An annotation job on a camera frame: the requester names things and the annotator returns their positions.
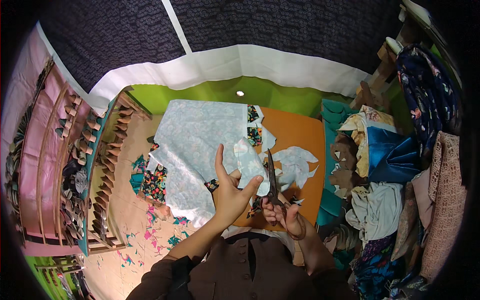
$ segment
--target orange table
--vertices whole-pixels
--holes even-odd
[[[290,199],[295,195],[298,199],[305,200],[301,203],[300,213],[310,222],[315,224],[317,219],[322,191],[324,188],[325,177],[325,136],[324,125],[320,120],[284,112],[276,109],[262,108],[264,120],[262,125],[276,137],[275,146],[271,149],[272,154],[280,150],[287,149],[290,146],[298,146],[310,151],[317,159],[317,163],[308,163],[310,171],[317,166],[315,175],[307,179],[302,189],[299,189],[295,183],[283,193]],[[261,152],[261,147],[256,146],[257,153]],[[279,161],[274,162],[278,168],[282,168]],[[217,191],[213,192],[214,202],[216,201]],[[254,217],[247,219],[248,205],[243,214],[233,223],[236,226],[253,227],[267,230],[285,231],[280,225],[275,227],[269,225],[262,213],[257,213]]]

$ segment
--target scissors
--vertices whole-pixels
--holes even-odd
[[[272,159],[272,153],[270,153],[270,149],[268,149],[268,179],[270,181],[270,191],[267,194],[268,201],[273,204],[273,206],[278,205],[280,206],[283,214],[283,220],[285,221],[285,224],[287,224],[287,208],[290,208],[290,203],[286,202],[283,203],[278,199],[278,189],[277,189],[277,183],[276,183],[276,177],[275,177],[275,167],[273,165],[273,159]],[[288,235],[294,239],[294,240],[302,240],[305,237],[306,234],[306,228],[305,228],[305,222],[303,221],[303,218],[299,218],[297,215],[298,222],[300,224],[301,228],[301,233],[300,235],[294,235],[291,232],[287,230]],[[270,225],[276,226],[276,221],[269,222]]]

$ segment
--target left hand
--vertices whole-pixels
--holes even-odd
[[[260,175],[253,177],[247,186],[240,191],[237,189],[241,173],[236,169],[227,174],[223,167],[223,145],[216,151],[215,172],[220,186],[214,219],[221,227],[227,228],[245,211],[250,198],[257,194],[258,187],[264,178]]]

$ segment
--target dark patterned fabric ceiling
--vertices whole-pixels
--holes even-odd
[[[337,61],[372,74],[401,0],[171,0],[192,51],[237,44]],[[110,70],[185,51],[160,0],[55,0],[40,24],[86,91]]]
[[[252,44],[318,56],[372,74],[395,38],[401,0],[175,0],[192,51]]]
[[[160,0],[58,0],[40,24],[87,93],[110,70],[185,55]]]

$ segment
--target hand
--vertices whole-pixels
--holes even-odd
[[[298,213],[300,207],[297,204],[291,205],[281,193],[278,193],[278,199],[284,203],[285,208],[287,209],[286,220],[283,219],[283,213],[280,206],[274,206],[271,202],[268,202],[268,197],[263,197],[262,213],[265,217],[265,220],[270,223],[280,222],[283,228],[287,229],[291,234],[296,236],[301,235],[302,225],[299,221],[299,218],[302,218],[302,216]]]
[[[237,169],[227,174],[222,162],[223,145],[220,144],[215,158],[215,172],[220,186],[218,187],[214,219],[220,226],[227,228],[245,211],[250,198],[257,194],[258,187],[264,178],[260,175],[253,177],[247,186],[240,191],[237,189],[241,177],[240,171]]]

